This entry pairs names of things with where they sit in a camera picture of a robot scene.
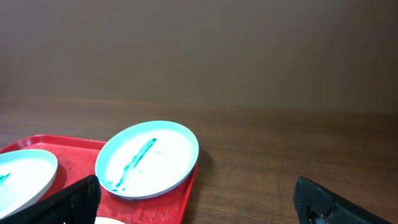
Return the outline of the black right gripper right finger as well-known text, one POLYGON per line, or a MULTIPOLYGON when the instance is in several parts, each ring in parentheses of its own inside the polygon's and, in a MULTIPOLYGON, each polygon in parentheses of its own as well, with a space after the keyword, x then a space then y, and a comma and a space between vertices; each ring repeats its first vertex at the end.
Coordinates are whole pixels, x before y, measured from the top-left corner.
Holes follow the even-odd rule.
POLYGON ((391 224, 302 176, 296 182, 293 201, 300 224, 391 224))

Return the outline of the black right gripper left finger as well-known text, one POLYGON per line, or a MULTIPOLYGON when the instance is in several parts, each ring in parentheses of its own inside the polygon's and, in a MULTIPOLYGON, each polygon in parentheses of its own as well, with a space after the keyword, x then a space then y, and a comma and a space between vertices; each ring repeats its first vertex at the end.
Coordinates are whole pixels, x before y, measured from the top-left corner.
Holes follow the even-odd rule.
POLYGON ((1 224, 94 224, 101 201, 97 176, 89 175, 9 217, 1 224))

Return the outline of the white plate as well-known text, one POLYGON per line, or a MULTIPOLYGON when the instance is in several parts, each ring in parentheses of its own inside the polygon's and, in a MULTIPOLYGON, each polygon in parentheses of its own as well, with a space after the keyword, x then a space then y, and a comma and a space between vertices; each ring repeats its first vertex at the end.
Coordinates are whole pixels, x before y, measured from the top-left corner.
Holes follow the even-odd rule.
POLYGON ((1 218, 38 202, 53 184, 58 168, 56 156, 41 149, 1 154, 1 218))
POLYGON ((125 223, 113 218, 96 217, 95 224, 125 224, 125 223))

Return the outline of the light blue plate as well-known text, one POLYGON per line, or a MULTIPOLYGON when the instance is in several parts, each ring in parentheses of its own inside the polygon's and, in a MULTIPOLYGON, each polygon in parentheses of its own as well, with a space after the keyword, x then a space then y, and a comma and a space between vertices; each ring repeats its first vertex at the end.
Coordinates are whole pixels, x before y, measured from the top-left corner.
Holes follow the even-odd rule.
POLYGON ((198 139, 190 129, 171 121, 148 121, 113 136, 98 154, 95 174, 113 195, 153 198, 180 185, 198 155, 198 139))

